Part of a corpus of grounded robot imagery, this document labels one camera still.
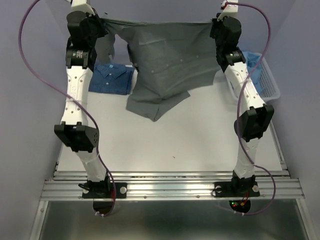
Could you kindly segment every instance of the purple cable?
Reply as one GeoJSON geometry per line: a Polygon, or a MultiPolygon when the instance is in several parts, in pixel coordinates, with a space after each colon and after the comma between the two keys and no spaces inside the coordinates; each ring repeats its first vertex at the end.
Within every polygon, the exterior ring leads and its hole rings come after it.
{"type": "MultiPolygon", "coordinates": [[[[57,92],[61,93],[62,95],[66,96],[67,98],[71,99],[93,122],[95,128],[98,130],[99,132],[99,127],[98,127],[98,124],[96,122],[96,120],[92,117],[92,115],[77,101],[75,100],[72,96],[70,96],[69,94],[63,92],[61,89],[59,89],[58,87],[52,85],[50,82],[48,82],[47,80],[45,80],[44,78],[42,78],[31,66],[30,64],[28,63],[26,57],[25,57],[25,54],[24,54],[24,51],[22,49],[22,30],[23,30],[23,27],[24,27],[24,24],[25,24],[25,21],[29,15],[29,13],[31,12],[31,10],[33,9],[33,7],[39,2],[40,0],[35,0],[31,6],[27,9],[27,11],[25,12],[22,20],[21,20],[21,23],[20,23],[20,27],[19,27],[19,34],[18,34],[18,44],[19,44],[19,51],[20,51],[20,55],[22,57],[22,60],[24,62],[24,64],[26,65],[26,67],[30,70],[30,72],[37,78],[39,79],[41,82],[47,84],[50,88],[56,90],[57,92]]],[[[113,185],[113,203],[112,203],[112,206],[111,206],[111,209],[108,213],[106,214],[99,214],[101,217],[106,217],[106,216],[109,216],[111,214],[111,212],[113,211],[113,209],[115,208],[115,204],[116,204],[116,197],[117,197],[117,191],[116,191],[116,184],[115,184],[115,180],[114,180],[114,177],[112,176],[111,172],[109,171],[109,169],[107,168],[107,166],[105,165],[105,163],[103,162],[101,156],[100,156],[100,153],[99,153],[99,143],[98,143],[98,146],[96,147],[96,152],[97,152],[97,155],[98,155],[98,158],[101,162],[101,164],[103,165],[103,167],[105,168],[107,174],[110,176],[111,178],[111,181],[112,181],[112,185],[113,185]]]]}
{"type": "Polygon", "coordinates": [[[272,180],[272,183],[273,183],[273,195],[272,195],[272,198],[271,198],[270,202],[268,203],[268,205],[265,206],[265,207],[264,207],[263,209],[261,209],[261,210],[258,210],[258,211],[255,211],[255,212],[249,212],[249,213],[245,213],[245,214],[244,214],[245,216],[252,216],[252,215],[260,214],[260,213],[264,212],[266,209],[268,209],[268,208],[270,207],[270,205],[273,203],[273,201],[274,201],[274,199],[275,199],[277,186],[276,186],[275,178],[272,176],[271,172],[270,172],[269,170],[267,170],[266,168],[264,168],[263,166],[255,165],[254,161],[251,159],[251,157],[250,157],[249,154],[247,153],[244,144],[242,143],[241,136],[240,136],[240,107],[241,107],[241,98],[242,98],[243,95],[244,95],[244,91],[245,91],[245,87],[246,87],[246,84],[247,84],[247,82],[248,82],[248,79],[251,77],[252,73],[256,70],[256,68],[261,64],[263,58],[265,57],[265,55],[266,55],[266,53],[267,53],[267,50],[268,50],[268,47],[269,47],[269,43],[270,43],[270,38],[271,38],[271,26],[270,26],[270,22],[269,22],[268,17],[266,16],[266,14],[265,14],[261,9],[259,9],[259,8],[256,7],[256,6],[253,6],[253,5],[251,5],[251,4],[246,4],[246,3],[238,3],[238,2],[226,2],[225,4],[226,4],[226,5],[244,6],[244,7],[248,7],[248,8],[252,8],[252,9],[257,10],[258,12],[260,12],[260,13],[263,15],[264,19],[266,20],[267,27],[268,27],[268,38],[267,38],[267,41],[266,41],[264,50],[263,50],[263,52],[262,52],[262,55],[261,55],[259,61],[256,63],[256,65],[253,67],[253,69],[249,72],[248,76],[247,76],[246,79],[244,80],[244,83],[243,83],[243,85],[242,85],[242,88],[241,88],[241,91],[240,91],[240,94],[239,94],[239,99],[238,99],[237,109],[236,109],[236,131],[237,131],[237,137],[238,137],[240,146],[241,146],[244,154],[245,154],[246,157],[248,158],[248,160],[249,160],[256,168],[264,170],[264,171],[270,176],[270,178],[271,178],[271,180],[272,180]]]}

